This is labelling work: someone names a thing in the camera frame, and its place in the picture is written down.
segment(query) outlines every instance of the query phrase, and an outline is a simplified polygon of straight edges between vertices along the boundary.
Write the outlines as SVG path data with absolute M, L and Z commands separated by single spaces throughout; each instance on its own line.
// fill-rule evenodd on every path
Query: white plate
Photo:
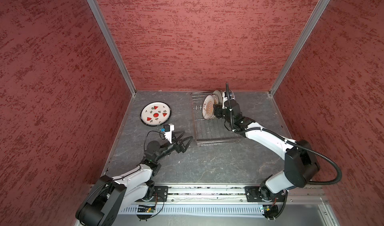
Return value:
M 214 98 L 214 104 L 218 104 L 218 97 L 215 94 L 212 94 L 212 97 Z
M 218 104 L 223 104 L 223 96 L 222 96 L 222 92 L 221 90 L 215 90 L 214 91 L 214 95 L 217 96 L 217 99 L 218 99 Z
M 209 94 L 203 103 L 203 118 L 209 119 L 214 112 L 214 97 Z
M 212 97 L 214 98 L 214 104 L 218 104 L 218 97 L 217 97 L 217 95 L 216 94 L 212 94 Z M 215 117 L 215 114 L 213 112 L 211 117 L 209 117 L 209 119 L 213 119 L 214 117 Z
M 141 111 L 141 121 L 149 126 L 157 126 L 165 123 L 171 114 L 170 107 L 163 102 L 153 102 L 148 104 Z

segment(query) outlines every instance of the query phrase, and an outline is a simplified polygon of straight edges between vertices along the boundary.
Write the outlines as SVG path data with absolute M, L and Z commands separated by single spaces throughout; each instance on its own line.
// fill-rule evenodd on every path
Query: dish rack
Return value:
M 243 137 L 225 128 L 225 119 L 204 119 L 203 102 L 213 91 L 192 92 L 191 104 L 194 123 L 194 138 L 198 146 L 219 145 L 239 142 Z

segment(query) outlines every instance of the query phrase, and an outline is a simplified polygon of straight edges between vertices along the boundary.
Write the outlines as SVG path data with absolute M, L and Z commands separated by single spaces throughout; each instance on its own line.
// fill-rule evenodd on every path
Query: mounting plate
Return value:
M 155 193 L 163 197 L 164 202 L 166 202 L 168 197 L 168 186 L 155 186 Z M 149 201 L 143 201 L 142 199 L 140 199 L 140 200 L 137 200 L 136 202 L 144 202 L 144 203 L 155 202 L 155 197 L 153 197 Z
M 247 197 L 247 202 L 265 202 L 258 196 L 259 186 L 245 186 L 245 196 Z M 278 194 L 276 197 L 276 202 L 284 202 L 284 195 Z

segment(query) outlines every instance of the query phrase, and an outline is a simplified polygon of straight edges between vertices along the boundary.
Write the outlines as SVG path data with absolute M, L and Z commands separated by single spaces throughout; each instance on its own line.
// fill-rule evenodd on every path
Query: gray marble floor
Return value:
M 263 92 L 235 92 L 243 115 L 253 118 L 264 127 L 288 137 L 288 130 L 281 122 L 272 99 Z M 190 92 L 139 91 L 131 104 L 127 122 L 108 164 L 107 175 L 115 176 L 134 168 L 143 158 L 144 138 L 150 130 L 140 120 L 144 106 L 162 101 L 172 109 L 167 123 L 175 125 L 175 131 L 184 130 L 185 137 L 194 134 Z M 162 141 L 156 133 L 150 133 L 147 142 Z M 187 152 L 173 152 L 160 160 L 162 165 L 152 179 L 156 183 L 243 183 L 257 184 L 283 169 L 283 160 L 261 144 L 243 139 L 238 143 L 199 147 L 193 141 Z

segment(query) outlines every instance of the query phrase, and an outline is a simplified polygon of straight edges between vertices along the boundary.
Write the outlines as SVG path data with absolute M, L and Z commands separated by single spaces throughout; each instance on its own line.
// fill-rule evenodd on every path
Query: aluminum frame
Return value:
M 254 185 L 165 183 L 156 186 L 169 187 L 165 204 L 272 204 L 272 202 L 247 202 L 244 187 Z M 328 205 L 329 201 L 321 186 L 306 186 L 290 190 L 287 204 Z
M 291 135 L 291 133 L 289 132 L 287 125 L 285 124 L 283 115 L 281 114 L 280 109 L 279 109 L 279 107 L 277 106 L 274 97 L 271 96 L 271 94 L 269 95 L 269 97 L 271 98 L 273 107 L 275 108 L 275 110 L 276 110 L 276 112 L 277 112 L 277 118 L 279 119 L 279 123 L 281 124 L 281 126 L 282 126 L 282 128 L 283 128 L 284 135 L 282 135 L 282 136 L 291 139 L 291 138 L 292 138 L 292 135 Z
M 329 204 L 319 204 L 319 210 L 321 216 L 327 226 L 340 226 L 339 221 L 334 214 L 331 205 Z
M 136 95 L 132 95 L 131 99 L 129 100 L 129 104 L 128 104 L 127 110 L 125 111 L 124 118 L 122 119 L 122 122 L 120 124 L 118 133 L 116 134 L 116 138 L 113 141 L 113 145 L 112 145 L 111 151 L 109 152 L 109 155 L 108 155 L 108 158 L 107 158 L 107 162 L 104 165 L 104 168 L 103 168 L 103 171 L 101 173 L 101 176 L 105 175 L 107 173 L 107 171 L 108 171 L 109 162 L 111 161 L 112 156 L 113 156 L 113 154 L 114 154 L 114 152 L 116 150 L 116 147 L 118 145 L 118 142 L 119 142 L 122 130 L 124 128 L 125 123 L 127 122 L 127 118 L 128 118 L 128 114 L 129 114 L 129 109 L 131 108 L 131 106 L 133 104 L 133 101 L 135 100 L 135 97 L 136 97 Z
M 313 9 L 313 12 L 308 19 L 303 31 L 301 32 L 299 38 L 296 41 L 295 46 L 293 47 L 290 55 L 288 56 L 285 64 L 283 65 L 283 68 L 281 69 L 279 75 L 277 76 L 275 82 L 273 83 L 270 94 L 273 96 L 277 89 L 279 88 L 280 84 L 282 83 L 285 75 L 287 74 L 288 70 L 291 68 L 293 62 L 295 61 L 297 55 L 299 54 L 301 48 L 304 46 L 304 43 L 310 36 L 313 28 L 315 27 L 316 23 L 319 21 L 320 16 L 323 14 L 325 8 L 327 7 L 330 0 L 319 0 Z
M 121 54 L 118 50 L 118 47 L 116 46 L 116 43 L 113 39 L 113 36 L 111 32 L 109 31 L 107 22 L 105 22 L 105 19 L 103 17 L 103 14 L 101 13 L 101 10 L 99 8 L 99 4 L 96 0 L 87 0 L 89 7 L 91 8 L 94 17 L 96 18 L 97 23 L 99 24 L 99 27 L 101 29 L 101 32 L 103 33 L 105 40 L 107 41 L 107 44 L 113 54 L 113 57 L 116 60 L 116 63 L 119 66 L 119 69 L 121 71 L 122 76 L 124 77 L 125 82 L 127 83 L 127 86 L 129 90 L 131 91 L 132 95 L 136 95 L 136 88 L 133 85 L 133 81 L 131 79 L 131 76 L 128 73 L 127 67 L 125 66 L 125 63 L 121 57 Z

